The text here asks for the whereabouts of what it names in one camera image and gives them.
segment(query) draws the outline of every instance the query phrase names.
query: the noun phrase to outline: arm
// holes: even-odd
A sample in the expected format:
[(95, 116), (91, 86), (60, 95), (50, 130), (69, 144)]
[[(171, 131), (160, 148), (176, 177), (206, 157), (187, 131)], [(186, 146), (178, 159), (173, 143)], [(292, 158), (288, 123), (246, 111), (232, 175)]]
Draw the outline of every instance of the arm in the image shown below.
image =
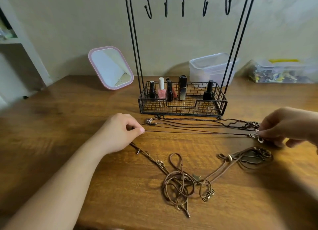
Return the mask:
[(286, 146), (294, 147), (303, 141), (318, 147), (318, 112), (284, 107), (265, 117), (259, 135), (272, 140), (278, 147), (288, 138)]
[[(128, 131), (126, 126), (133, 126)], [(10, 219), (3, 230), (72, 230), (101, 158), (125, 148), (144, 128), (130, 115), (109, 118)]]

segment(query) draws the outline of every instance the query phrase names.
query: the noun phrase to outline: person's left hand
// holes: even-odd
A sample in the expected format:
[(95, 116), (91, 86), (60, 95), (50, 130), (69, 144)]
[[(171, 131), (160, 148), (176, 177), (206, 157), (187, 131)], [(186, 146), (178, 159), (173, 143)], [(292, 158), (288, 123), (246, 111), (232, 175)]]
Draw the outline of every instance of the person's left hand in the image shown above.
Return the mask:
[(118, 152), (129, 145), (145, 129), (129, 114), (117, 113), (86, 142), (94, 148), (94, 153), (103, 157), (105, 154)]

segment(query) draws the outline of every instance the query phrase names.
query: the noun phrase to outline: clear plastic box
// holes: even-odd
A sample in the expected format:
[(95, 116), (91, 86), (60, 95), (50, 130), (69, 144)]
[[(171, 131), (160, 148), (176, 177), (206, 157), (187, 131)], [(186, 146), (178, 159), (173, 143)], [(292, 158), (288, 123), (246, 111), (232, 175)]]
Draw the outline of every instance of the clear plastic box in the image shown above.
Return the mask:
[(251, 60), (249, 77), (255, 83), (317, 83), (314, 59)]
[[(219, 86), (221, 86), (228, 60), (229, 60), (229, 55), (224, 52), (190, 60), (189, 61), (190, 81), (191, 82), (208, 82), (209, 80), (213, 80)], [(234, 74), (236, 73), (236, 64), (238, 62), (239, 62), (239, 58), (236, 59), (229, 84), (231, 84)], [(229, 64), (224, 85), (227, 83), (227, 80), (229, 78), (232, 64), (233, 64), (233, 61), (231, 61)], [(195, 84), (195, 87), (201, 87), (201, 86), (205, 87), (205, 85), (206, 84), (202, 84), (202, 85)]]

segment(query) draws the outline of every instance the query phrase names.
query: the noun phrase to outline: white bottle cap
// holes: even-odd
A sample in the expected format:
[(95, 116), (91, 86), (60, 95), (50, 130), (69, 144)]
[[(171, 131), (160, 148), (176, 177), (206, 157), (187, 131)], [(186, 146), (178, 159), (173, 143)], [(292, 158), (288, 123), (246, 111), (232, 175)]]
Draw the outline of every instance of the white bottle cap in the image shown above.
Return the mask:
[(159, 88), (164, 89), (164, 80), (163, 78), (159, 78)]

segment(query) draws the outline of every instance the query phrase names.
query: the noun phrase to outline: pink nail polish bottle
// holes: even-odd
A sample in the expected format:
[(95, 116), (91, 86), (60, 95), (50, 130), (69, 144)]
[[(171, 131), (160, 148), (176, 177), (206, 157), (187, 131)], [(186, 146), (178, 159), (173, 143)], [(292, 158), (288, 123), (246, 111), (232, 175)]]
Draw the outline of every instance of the pink nail polish bottle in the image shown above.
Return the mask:
[(164, 88), (164, 80), (163, 80), (163, 78), (159, 78), (158, 98), (159, 99), (165, 99), (166, 98), (166, 89)]

